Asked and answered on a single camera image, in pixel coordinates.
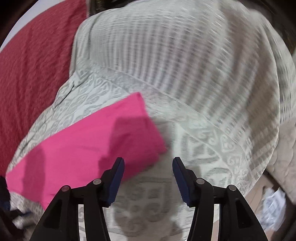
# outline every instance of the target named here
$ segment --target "blue gripper pad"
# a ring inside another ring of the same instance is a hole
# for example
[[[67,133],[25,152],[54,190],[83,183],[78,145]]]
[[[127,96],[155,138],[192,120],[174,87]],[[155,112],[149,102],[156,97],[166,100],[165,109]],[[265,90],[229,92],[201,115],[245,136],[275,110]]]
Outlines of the blue gripper pad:
[[[189,207],[192,206],[192,193],[194,192],[194,180],[190,177],[180,157],[173,159],[173,173],[183,199]]]
[[[124,159],[118,157],[109,173],[109,175],[113,176],[109,186],[109,196],[106,201],[109,206],[115,201],[123,173]]]

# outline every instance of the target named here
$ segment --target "plastic bag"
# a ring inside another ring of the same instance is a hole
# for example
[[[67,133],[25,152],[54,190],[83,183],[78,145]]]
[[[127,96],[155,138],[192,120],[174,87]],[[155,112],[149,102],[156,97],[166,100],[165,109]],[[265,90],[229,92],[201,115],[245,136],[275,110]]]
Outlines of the plastic bag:
[[[277,231],[284,221],[286,211],[285,193],[279,188],[276,192],[268,188],[261,201],[257,218],[264,231]]]

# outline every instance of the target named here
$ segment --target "metal pin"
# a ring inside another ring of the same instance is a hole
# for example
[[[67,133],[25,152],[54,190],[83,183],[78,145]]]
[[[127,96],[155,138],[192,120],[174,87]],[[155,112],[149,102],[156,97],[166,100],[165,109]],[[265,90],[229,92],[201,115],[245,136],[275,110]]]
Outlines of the metal pin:
[[[69,188],[69,186],[63,186],[62,187],[62,192],[66,192],[66,191],[68,191],[70,188]]]
[[[99,185],[101,182],[102,182],[102,181],[101,181],[101,179],[99,179],[99,178],[93,180],[93,184],[94,184],[94,185]]]
[[[234,185],[229,185],[229,189],[230,189],[231,191],[235,191],[235,190],[237,189],[237,187],[234,186]]]
[[[205,181],[202,178],[198,178],[198,179],[196,179],[196,183],[198,183],[198,184],[204,184]]]

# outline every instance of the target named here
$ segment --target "folded pink fabric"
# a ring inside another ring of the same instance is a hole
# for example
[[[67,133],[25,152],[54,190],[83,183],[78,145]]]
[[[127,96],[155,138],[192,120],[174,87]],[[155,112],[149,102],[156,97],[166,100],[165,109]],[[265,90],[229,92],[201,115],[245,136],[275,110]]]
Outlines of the folded pink fabric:
[[[144,170],[166,151],[140,93],[105,107],[32,149],[6,175],[8,190],[47,208],[63,185],[85,186],[125,160],[124,179]]]

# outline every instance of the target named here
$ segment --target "red cloth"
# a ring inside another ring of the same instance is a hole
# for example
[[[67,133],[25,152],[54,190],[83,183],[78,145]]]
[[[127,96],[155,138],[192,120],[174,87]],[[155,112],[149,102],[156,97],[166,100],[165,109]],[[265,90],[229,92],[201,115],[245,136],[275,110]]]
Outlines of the red cloth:
[[[9,191],[47,208],[58,190],[85,186],[123,157],[127,179],[166,151],[139,92],[107,106],[34,147],[6,175]]]
[[[74,35],[85,18],[85,0],[59,3],[29,22],[0,53],[0,175],[69,78]]]

